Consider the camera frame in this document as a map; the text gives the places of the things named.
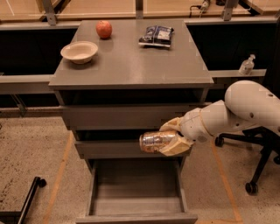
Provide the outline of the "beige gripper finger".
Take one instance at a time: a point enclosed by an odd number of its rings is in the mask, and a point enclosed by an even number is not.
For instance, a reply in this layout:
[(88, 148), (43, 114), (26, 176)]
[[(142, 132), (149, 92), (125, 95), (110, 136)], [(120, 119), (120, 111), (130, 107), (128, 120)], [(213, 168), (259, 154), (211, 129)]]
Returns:
[(175, 117), (173, 119), (171, 119), (170, 121), (164, 123), (161, 127), (160, 127), (160, 131), (169, 131), (169, 130), (176, 130), (177, 132), (181, 131), (181, 117)]
[(175, 137), (165, 147), (159, 150), (159, 152), (167, 157), (175, 156), (190, 150), (193, 144), (194, 141), (176, 134)]

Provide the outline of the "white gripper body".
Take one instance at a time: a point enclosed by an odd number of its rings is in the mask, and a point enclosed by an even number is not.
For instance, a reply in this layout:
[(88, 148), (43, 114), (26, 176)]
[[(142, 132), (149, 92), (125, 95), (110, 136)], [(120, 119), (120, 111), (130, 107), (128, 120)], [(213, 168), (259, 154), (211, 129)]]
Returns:
[(212, 135), (207, 128), (209, 112), (206, 108), (195, 108), (181, 117), (179, 127), (184, 138), (194, 142), (205, 142)]

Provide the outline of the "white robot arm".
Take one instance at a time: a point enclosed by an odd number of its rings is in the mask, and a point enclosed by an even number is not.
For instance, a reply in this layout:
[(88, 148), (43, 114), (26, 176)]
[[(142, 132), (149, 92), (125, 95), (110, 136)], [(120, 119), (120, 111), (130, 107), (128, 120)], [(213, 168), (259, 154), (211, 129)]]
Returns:
[(263, 126), (280, 136), (280, 99), (251, 80), (230, 85), (225, 99), (195, 108), (161, 126), (178, 133), (160, 152), (166, 156), (187, 151), (201, 137)]

